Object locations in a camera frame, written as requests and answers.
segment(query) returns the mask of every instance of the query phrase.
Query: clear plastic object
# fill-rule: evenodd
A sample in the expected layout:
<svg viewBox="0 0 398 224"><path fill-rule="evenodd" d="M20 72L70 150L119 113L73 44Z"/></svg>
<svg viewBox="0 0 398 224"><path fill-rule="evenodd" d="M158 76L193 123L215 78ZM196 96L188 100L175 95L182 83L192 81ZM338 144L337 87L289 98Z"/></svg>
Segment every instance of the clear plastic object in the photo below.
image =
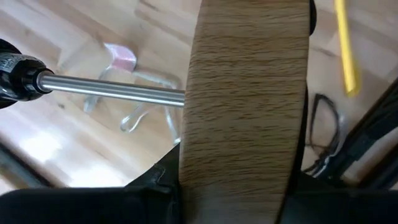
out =
<svg viewBox="0 0 398 224"><path fill-rule="evenodd" d="M165 88L177 88L177 84L173 83L171 81L168 81L165 78L155 76L153 74L149 73L143 73L143 72L135 72L134 69L137 65L137 57L134 55L134 53L128 49L125 46L122 45L117 45L117 44L109 44L109 43L104 43L104 46L108 50L108 52L112 56L112 62L110 65L105 68L101 74L99 75L98 79L99 80L105 80L111 73L112 69L116 70L124 70L127 72L132 73L133 76L137 78L143 78L147 81L154 82L157 84L162 85ZM87 96L85 99L85 104L84 104L84 111L86 113L90 113L94 110L96 104L98 103L98 100L100 99L99 96ZM125 118L122 119L121 124L120 124L120 130L125 132L125 133L131 133L134 130L137 129L139 123L141 120L149 114L152 110L158 108L160 106L158 105L145 105L143 103L139 103L135 110L127 115ZM173 137L174 144L178 144L180 142L180 136L178 134L177 128L175 126L172 112L171 109L167 106L162 106L165 110L165 118L167 125L169 126L170 132Z"/></svg>

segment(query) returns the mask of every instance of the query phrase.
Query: metal shaft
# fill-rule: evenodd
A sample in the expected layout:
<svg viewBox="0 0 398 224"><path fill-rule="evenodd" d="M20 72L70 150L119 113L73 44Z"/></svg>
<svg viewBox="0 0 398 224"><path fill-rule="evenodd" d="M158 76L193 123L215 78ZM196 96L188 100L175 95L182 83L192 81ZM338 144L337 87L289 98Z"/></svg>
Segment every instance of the metal shaft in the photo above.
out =
<svg viewBox="0 0 398 224"><path fill-rule="evenodd" d="M37 85L42 90L58 90L87 95L105 96L166 106L184 106L184 91L134 84L65 77L42 72Z"/></svg>

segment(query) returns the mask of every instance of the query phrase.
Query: wooden floor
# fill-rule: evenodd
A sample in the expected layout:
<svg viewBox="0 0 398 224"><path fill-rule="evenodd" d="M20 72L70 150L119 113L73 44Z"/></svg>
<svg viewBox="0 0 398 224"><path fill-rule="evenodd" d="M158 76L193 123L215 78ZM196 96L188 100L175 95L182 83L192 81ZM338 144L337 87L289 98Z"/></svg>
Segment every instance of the wooden floor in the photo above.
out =
<svg viewBox="0 0 398 224"><path fill-rule="evenodd" d="M355 98L343 91L340 46L332 0L315 0L318 24L310 38L308 89L329 96L349 131L398 76L398 4L350 0L349 25L363 87ZM129 47L138 70L177 80L184 89L200 0L0 1L0 35L62 75L97 78L109 65L103 43ZM129 73L112 80L153 85ZM146 171L173 146L162 108L133 133L120 120L136 103L103 99L92 114L84 96L52 93L0 111L0 139L59 186L122 186ZM334 122L321 111L315 144L326 144ZM394 131L347 171L355 184L395 143ZM317 155L305 152L303 167Z"/></svg>

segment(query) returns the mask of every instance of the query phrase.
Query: yellow pencil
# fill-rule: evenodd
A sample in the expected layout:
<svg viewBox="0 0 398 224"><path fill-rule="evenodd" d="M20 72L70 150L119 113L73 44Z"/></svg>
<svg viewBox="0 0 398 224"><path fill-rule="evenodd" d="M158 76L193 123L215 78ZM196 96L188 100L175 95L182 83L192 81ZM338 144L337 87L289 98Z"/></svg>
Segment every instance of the yellow pencil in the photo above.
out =
<svg viewBox="0 0 398 224"><path fill-rule="evenodd" d="M345 6L345 0L335 0L345 91L347 96L355 96L358 94L361 84L358 69L354 64L353 53L351 51L351 41L349 39L348 20Z"/></svg>

